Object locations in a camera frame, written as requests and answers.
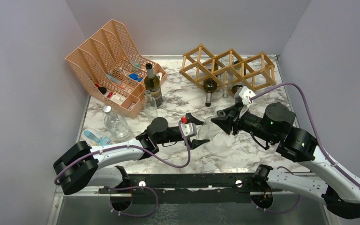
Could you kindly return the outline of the dark green wine bottle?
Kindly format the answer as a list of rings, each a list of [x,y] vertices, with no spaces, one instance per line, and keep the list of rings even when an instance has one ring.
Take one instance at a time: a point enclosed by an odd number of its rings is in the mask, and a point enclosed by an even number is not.
[[[239,60],[236,60],[232,64],[235,65],[235,64],[238,64],[239,62],[240,62]],[[242,75],[242,70],[241,69],[242,69],[241,66],[236,68],[237,73],[239,73],[240,75]],[[233,76],[233,80],[238,79],[238,77],[235,74],[233,74],[232,76]],[[241,81],[238,81],[238,82],[232,84],[232,86],[231,86],[232,95],[235,95],[235,93],[238,91],[238,89],[242,88],[243,86],[244,86],[244,83],[241,82]]]

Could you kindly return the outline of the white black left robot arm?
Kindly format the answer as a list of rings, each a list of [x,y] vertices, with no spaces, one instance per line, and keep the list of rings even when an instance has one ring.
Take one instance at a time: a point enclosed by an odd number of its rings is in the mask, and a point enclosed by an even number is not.
[[[54,183],[61,186],[65,195],[77,193],[87,186],[106,186],[124,192],[129,181],[126,171],[118,163],[154,157],[166,165],[180,168],[157,156],[158,145],[184,142],[189,154],[209,142],[209,139],[190,140],[197,134],[196,127],[202,124],[189,113],[175,127],[170,127],[165,118],[157,117],[143,133],[127,142],[89,146],[86,141],[79,141],[53,163]]]

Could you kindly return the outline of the dark labelled wine bottle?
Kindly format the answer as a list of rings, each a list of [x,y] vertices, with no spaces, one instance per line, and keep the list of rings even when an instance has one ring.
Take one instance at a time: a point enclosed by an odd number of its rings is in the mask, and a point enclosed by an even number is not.
[[[218,64],[214,63],[214,70],[218,70]],[[211,71],[212,64],[208,64],[206,66],[207,70]],[[210,107],[211,106],[211,99],[212,99],[212,93],[217,90],[217,82],[215,82],[213,79],[208,78],[203,81],[203,89],[206,92],[206,98],[205,98],[205,106]]]

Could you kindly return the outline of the tall clear glass bottle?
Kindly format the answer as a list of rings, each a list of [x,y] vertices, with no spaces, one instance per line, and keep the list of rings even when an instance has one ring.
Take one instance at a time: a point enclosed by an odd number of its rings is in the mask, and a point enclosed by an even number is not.
[[[229,97],[229,82],[233,79],[233,74],[231,71],[225,71],[221,74],[221,79],[224,83],[222,87],[222,98]]]

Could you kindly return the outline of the small clear glass bottle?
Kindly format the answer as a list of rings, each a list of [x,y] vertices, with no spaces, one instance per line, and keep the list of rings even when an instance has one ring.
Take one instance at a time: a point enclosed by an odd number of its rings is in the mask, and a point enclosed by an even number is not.
[[[155,98],[151,95],[149,90],[145,90],[144,93],[144,110],[149,122],[152,122],[158,117],[158,109]]]

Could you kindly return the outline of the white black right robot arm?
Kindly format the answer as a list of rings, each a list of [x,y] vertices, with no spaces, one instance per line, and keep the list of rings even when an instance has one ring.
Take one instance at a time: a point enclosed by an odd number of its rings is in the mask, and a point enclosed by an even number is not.
[[[277,153],[298,163],[319,177],[310,180],[281,172],[268,165],[259,165],[252,177],[252,186],[259,191],[282,189],[315,199],[333,214],[360,218],[360,179],[352,183],[340,173],[340,165],[332,165],[324,156],[317,139],[308,131],[293,126],[295,113],[281,103],[269,104],[263,117],[241,113],[241,103],[217,113],[211,121],[225,133],[249,133],[268,145],[276,145]]]

